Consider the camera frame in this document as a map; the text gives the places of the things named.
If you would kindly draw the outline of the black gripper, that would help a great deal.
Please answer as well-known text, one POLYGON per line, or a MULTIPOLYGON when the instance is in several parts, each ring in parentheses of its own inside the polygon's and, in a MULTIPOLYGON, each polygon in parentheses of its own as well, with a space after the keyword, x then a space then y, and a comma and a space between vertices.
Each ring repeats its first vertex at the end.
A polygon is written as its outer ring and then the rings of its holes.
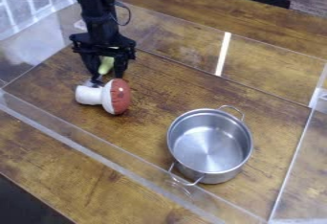
POLYGON ((69 40, 73 43, 73 51, 80 53, 87 70, 91 73, 91 81, 101 82, 99 68, 101 65, 99 56, 112 56, 114 74, 116 78, 124 76, 130 59, 135 59, 135 41, 122 34, 116 34, 108 42, 95 42, 88 33, 72 34, 69 40))

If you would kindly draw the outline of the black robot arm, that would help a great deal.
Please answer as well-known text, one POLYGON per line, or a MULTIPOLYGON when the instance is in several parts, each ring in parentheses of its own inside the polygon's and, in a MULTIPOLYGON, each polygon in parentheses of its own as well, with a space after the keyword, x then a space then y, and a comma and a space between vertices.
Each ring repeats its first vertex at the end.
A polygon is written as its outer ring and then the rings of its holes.
POLYGON ((91 82, 100 84, 101 57, 114 58, 114 75, 122 78, 131 59, 135 59, 135 41, 119 32, 116 0, 76 0, 87 32, 72 34, 73 52, 79 53, 91 73, 91 82))

